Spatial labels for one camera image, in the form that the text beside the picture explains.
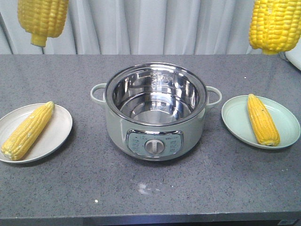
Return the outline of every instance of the curtain fold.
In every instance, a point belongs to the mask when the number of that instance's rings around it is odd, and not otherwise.
[[[253,0],[69,0],[63,33],[30,44],[18,0],[0,0],[0,54],[260,54]]]

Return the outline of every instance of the corn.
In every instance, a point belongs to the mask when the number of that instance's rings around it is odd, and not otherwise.
[[[280,135],[262,101],[254,94],[249,94],[247,105],[257,142],[261,145],[277,146],[280,143]]]
[[[31,44],[45,47],[47,37],[63,32],[67,10],[68,0],[19,0],[18,20],[32,34]]]
[[[14,161],[21,159],[50,120],[54,106],[49,101],[35,109],[4,142],[2,153]]]
[[[256,0],[250,45],[273,55],[293,49],[301,35],[301,0]]]

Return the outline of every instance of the control knob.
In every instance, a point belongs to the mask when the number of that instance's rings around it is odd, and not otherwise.
[[[165,145],[161,140],[148,140],[144,146],[145,150],[152,154],[159,154],[164,151]]]

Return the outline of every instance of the white plate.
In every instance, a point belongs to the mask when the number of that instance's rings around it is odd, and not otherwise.
[[[222,107],[222,119],[228,130],[243,142],[262,149],[279,149],[295,143],[301,133],[296,117],[279,103],[258,97],[268,109],[280,134],[278,146],[260,145],[256,141],[247,110],[248,95],[233,97]]]
[[[0,119],[0,146],[10,134],[30,115],[37,107],[43,105],[33,104],[18,108]],[[72,128],[72,117],[63,107],[55,105],[50,121],[31,146],[28,153],[19,160],[12,161],[0,151],[0,161],[9,163],[26,163],[41,159],[54,152],[68,137]]]

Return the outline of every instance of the artificial corn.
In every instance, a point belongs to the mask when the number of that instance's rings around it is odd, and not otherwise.
[[[18,20],[32,34],[31,44],[45,47],[47,37],[63,32],[68,0],[19,0]]]
[[[293,49],[301,35],[301,0],[256,0],[250,45],[273,55]]]
[[[262,101],[254,94],[249,94],[247,109],[257,142],[261,145],[277,146],[280,143],[280,135]]]
[[[27,153],[50,120],[54,106],[49,101],[38,107],[14,130],[1,147],[7,158],[15,161]]]

